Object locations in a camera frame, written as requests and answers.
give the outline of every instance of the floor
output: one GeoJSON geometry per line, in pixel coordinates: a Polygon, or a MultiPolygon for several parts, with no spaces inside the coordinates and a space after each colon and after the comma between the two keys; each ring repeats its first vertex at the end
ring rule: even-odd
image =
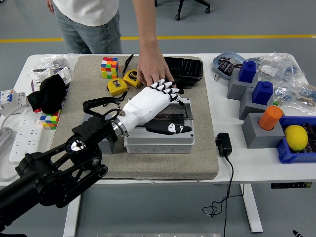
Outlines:
{"type": "MultiPolygon", "coordinates": [[[[159,0],[158,36],[163,53],[289,53],[316,85],[316,17],[314,0],[226,0],[211,3],[211,13],[195,1],[185,1],[181,20],[176,21],[178,1],[159,0]],[[198,36],[183,39],[183,36],[198,36]]],[[[120,29],[124,53],[138,53],[131,1],[121,0],[120,29]]],[[[11,89],[26,59],[33,54],[65,52],[55,18],[44,0],[4,0],[0,3],[0,91],[11,89]]],[[[222,213],[206,216],[202,208],[221,200],[226,185],[146,185],[93,187],[84,193],[78,222],[78,237],[98,233],[221,233],[222,213]]],[[[272,190],[270,184],[254,184],[264,232],[258,237],[290,237],[297,230],[304,237],[316,235],[314,197],[316,188],[272,190]]],[[[232,193],[240,194],[239,185],[232,193]]],[[[30,237],[62,236],[67,210],[37,205],[9,226],[4,233],[30,237]]],[[[228,237],[253,236],[241,197],[229,199],[228,237]]]]}

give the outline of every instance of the orange cylinder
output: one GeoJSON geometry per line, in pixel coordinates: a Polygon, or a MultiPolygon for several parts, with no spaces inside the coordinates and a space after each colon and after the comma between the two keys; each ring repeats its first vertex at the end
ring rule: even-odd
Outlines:
{"type": "Polygon", "coordinates": [[[259,119],[259,126],[264,130],[270,131],[275,127],[282,115],[282,109],[271,105],[265,110],[262,117],[259,119]]]}

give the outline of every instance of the robot finger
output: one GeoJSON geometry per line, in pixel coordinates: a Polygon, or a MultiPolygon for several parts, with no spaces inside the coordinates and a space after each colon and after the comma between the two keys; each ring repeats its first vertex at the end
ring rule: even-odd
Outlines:
{"type": "Polygon", "coordinates": [[[174,94],[174,93],[184,94],[184,90],[178,89],[178,88],[168,88],[166,90],[163,90],[163,93],[165,93],[165,94],[174,94]]]}
{"type": "Polygon", "coordinates": [[[181,97],[177,94],[170,94],[170,102],[172,101],[179,101],[181,97]]]}
{"type": "Polygon", "coordinates": [[[168,82],[165,83],[166,88],[169,88],[172,85],[174,85],[173,81],[168,81],[168,82]]]}
{"type": "Polygon", "coordinates": [[[156,89],[157,87],[159,87],[159,86],[161,86],[162,84],[164,84],[165,81],[166,81],[165,79],[160,79],[159,81],[157,81],[157,82],[155,82],[154,84],[152,84],[152,85],[150,86],[150,88],[156,89]]]}

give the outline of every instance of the tape measure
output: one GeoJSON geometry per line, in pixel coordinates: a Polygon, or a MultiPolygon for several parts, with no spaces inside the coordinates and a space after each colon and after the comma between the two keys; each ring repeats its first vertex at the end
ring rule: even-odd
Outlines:
{"type": "Polygon", "coordinates": [[[126,84],[138,88],[141,82],[137,79],[137,70],[129,70],[123,77],[126,84]]]}
{"type": "Polygon", "coordinates": [[[128,90],[128,86],[121,78],[115,78],[108,82],[107,89],[112,96],[117,96],[128,90]]]}

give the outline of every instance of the blue cube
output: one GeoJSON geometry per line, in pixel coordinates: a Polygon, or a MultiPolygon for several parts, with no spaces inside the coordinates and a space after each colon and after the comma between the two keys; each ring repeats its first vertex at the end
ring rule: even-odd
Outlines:
{"type": "Polygon", "coordinates": [[[259,81],[252,92],[252,102],[267,105],[273,94],[273,84],[269,81],[259,81]]]}
{"type": "Polygon", "coordinates": [[[239,71],[238,80],[252,83],[252,80],[257,72],[257,65],[254,61],[244,61],[239,71]]]}

